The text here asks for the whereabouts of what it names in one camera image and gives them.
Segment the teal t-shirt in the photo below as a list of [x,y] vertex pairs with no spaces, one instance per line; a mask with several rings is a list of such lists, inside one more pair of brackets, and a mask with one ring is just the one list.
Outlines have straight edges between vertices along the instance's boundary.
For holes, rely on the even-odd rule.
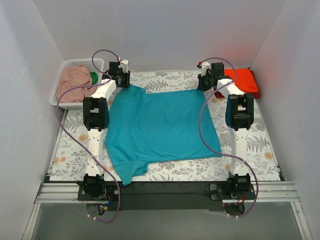
[[130,86],[116,94],[109,109],[105,146],[124,185],[148,171],[149,164],[218,157],[220,141],[197,89],[148,93]]

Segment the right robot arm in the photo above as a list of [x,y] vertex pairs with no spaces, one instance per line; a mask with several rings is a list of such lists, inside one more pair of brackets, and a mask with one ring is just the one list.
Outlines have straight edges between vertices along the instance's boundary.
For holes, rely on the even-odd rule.
[[245,199],[250,192],[250,169],[247,160],[247,141],[251,125],[254,122],[254,96],[240,90],[230,76],[225,75],[222,62],[199,62],[197,89],[205,92],[215,89],[227,100],[225,123],[231,136],[231,163],[224,190],[221,195],[232,199]]

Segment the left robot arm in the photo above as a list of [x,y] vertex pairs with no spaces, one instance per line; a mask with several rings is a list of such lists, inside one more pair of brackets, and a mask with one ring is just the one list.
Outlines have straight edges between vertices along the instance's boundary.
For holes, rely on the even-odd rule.
[[83,99],[83,125],[88,135],[87,167],[83,177],[83,191],[95,200],[103,199],[107,190],[105,187],[104,170],[99,166],[103,155],[103,138],[110,123],[108,99],[117,88],[130,87],[129,61],[110,62],[106,72],[112,80],[103,79],[101,85],[90,97]]

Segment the green garment in basket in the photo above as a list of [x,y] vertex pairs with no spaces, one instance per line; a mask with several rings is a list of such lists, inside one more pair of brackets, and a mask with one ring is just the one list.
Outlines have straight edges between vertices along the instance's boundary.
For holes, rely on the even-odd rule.
[[99,75],[96,72],[90,72],[90,76],[92,78],[92,85],[96,85],[99,80]]

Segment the white plastic laundry basket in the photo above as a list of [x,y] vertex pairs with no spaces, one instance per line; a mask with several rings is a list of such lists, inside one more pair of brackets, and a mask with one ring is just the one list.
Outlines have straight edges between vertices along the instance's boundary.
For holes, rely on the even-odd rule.
[[65,110],[83,108],[83,99],[91,96],[96,87],[87,85],[99,84],[102,79],[100,71],[104,69],[105,61],[101,58],[78,58],[67,60],[60,66],[52,90],[50,104],[59,105]]

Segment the pink crumpled garment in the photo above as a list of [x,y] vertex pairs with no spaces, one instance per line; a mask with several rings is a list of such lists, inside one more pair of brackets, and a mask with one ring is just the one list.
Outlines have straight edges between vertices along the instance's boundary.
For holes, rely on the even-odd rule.
[[[90,71],[83,64],[78,66],[68,66],[60,74],[57,98],[65,91],[79,86],[91,86],[92,78]],[[97,87],[77,88],[66,93],[61,99],[61,103],[81,103],[85,97],[90,97],[95,93]]]

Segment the floral patterned table mat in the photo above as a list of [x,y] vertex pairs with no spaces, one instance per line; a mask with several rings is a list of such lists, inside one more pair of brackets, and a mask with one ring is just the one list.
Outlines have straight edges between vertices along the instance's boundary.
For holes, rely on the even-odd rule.
[[[197,72],[133,72],[132,85],[144,88],[147,93],[173,92],[195,89],[198,86]],[[213,120],[221,151],[231,153],[231,135],[225,123],[226,100],[212,96],[208,108]],[[64,127],[79,142],[87,146],[87,131],[83,126],[81,110],[68,110],[63,114]],[[87,165],[87,152],[65,132],[58,137],[55,156],[52,158],[50,181],[81,181]],[[258,104],[254,104],[254,122],[247,138],[247,161],[258,181],[280,180],[278,162],[269,139]],[[133,181],[223,181],[228,176],[231,160],[228,157],[201,158],[194,160],[151,163],[148,170]]]

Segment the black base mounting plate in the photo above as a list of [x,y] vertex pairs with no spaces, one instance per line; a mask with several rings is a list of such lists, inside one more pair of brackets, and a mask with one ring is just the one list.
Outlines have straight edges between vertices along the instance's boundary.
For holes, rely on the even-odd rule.
[[82,202],[101,202],[109,211],[129,210],[213,210],[222,211],[223,201],[242,204],[256,196],[253,185],[234,185],[227,181],[159,181],[133,182],[117,187],[114,182],[79,186],[77,199]]

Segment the aluminium frame rail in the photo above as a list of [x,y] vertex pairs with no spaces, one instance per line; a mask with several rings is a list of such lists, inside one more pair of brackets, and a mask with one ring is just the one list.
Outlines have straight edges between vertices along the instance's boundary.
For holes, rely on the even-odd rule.
[[[300,200],[295,184],[290,181],[260,181],[253,185],[259,202],[298,202]],[[133,182],[121,189],[124,197],[154,196],[201,196],[214,191],[212,182]],[[40,186],[37,203],[94,203],[98,200],[84,193],[76,183],[43,183]]]

